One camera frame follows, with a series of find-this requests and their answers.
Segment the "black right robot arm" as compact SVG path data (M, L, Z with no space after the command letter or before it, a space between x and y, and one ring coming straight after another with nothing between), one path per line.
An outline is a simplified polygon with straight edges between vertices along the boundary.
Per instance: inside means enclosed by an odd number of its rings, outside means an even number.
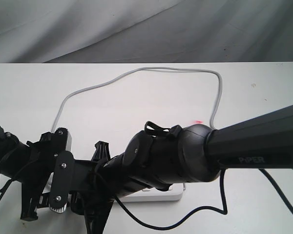
M145 188L224 181L226 169L293 169L293 105L213 130L202 124L162 128L147 122L126 150L110 157L96 144L90 161L76 160L70 207L101 234L114 201Z

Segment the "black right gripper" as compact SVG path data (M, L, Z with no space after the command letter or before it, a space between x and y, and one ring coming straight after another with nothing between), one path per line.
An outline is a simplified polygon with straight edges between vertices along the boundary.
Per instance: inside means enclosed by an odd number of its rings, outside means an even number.
M123 155L110 157L109 144L98 141L91 160L76 160L70 193L72 212L83 215L87 234L102 234L115 194L127 195Z

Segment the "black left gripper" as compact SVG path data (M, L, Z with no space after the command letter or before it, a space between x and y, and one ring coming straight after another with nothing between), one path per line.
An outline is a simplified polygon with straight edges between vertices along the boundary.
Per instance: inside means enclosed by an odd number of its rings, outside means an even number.
M50 192L45 193L47 182L54 172L57 149L55 133L41 135L37 142L28 141L30 157L21 173L21 220L38 219L37 209L48 208Z

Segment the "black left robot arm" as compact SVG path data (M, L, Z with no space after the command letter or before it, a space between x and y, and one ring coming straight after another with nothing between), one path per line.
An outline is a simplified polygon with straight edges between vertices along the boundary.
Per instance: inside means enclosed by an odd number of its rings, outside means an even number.
M48 206L43 190L54 172L56 157L70 146L66 128L43 133L37 142L22 143L0 126L0 201L13 182L20 182L21 219L37 220L37 209Z

